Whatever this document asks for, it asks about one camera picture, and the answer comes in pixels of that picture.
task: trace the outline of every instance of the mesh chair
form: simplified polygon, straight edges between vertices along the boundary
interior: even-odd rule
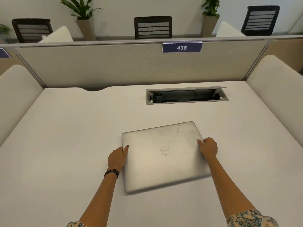
[[[36,43],[53,32],[50,19],[13,19],[12,24],[20,43]]]
[[[135,39],[172,38],[172,17],[136,17]]]
[[[277,5],[248,6],[241,33],[246,36],[270,36],[279,10],[280,7]]]

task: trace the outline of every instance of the floral print shirt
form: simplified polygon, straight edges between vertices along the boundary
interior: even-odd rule
[[[278,227],[275,219],[262,216],[259,210],[246,210],[236,213],[226,220],[227,227]],[[70,222],[66,227],[87,227],[83,223]]]

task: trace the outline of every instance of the laptop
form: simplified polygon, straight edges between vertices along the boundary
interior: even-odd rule
[[[129,145],[125,191],[136,192],[210,175],[199,150],[202,137],[193,121],[122,134]]]

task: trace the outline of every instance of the beige planter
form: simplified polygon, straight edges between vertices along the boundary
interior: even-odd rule
[[[202,27],[201,27],[201,36],[203,38],[210,38],[214,28],[218,22],[218,17],[210,17],[203,15]]]
[[[76,23],[86,41],[96,41],[95,31],[90,20],[76,20]]]

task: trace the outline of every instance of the black bracelet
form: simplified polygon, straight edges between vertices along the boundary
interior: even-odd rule
[[[116,176],[117,176],[117,178],[118,178],[118,176],[119,176],[119,172],[118,172],[116,169],[112,169],[112,170],[108,170],[108,171],[106,171],[106,172],[105,172],[105,175],[107,175],[108,173],[111,173],[111,172],[115,173],[115,174],[116,174]]]

